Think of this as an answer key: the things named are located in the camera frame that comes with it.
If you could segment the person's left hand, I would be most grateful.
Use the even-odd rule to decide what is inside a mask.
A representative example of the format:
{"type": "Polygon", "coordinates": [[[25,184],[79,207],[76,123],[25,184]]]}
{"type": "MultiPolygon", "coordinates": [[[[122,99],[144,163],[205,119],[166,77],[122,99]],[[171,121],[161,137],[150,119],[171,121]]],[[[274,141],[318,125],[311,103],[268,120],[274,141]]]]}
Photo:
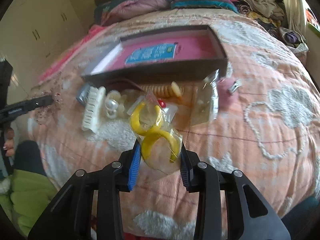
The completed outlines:
{"type": "Polygon", "coordinates": [[[14,150],[14,137],[15,133],[12,128],[8,128],[5,133],[5,143],[3,146],[3,150],[5,150],[5,156],[6,157],[13,157],[15,154],[14,150]]]}

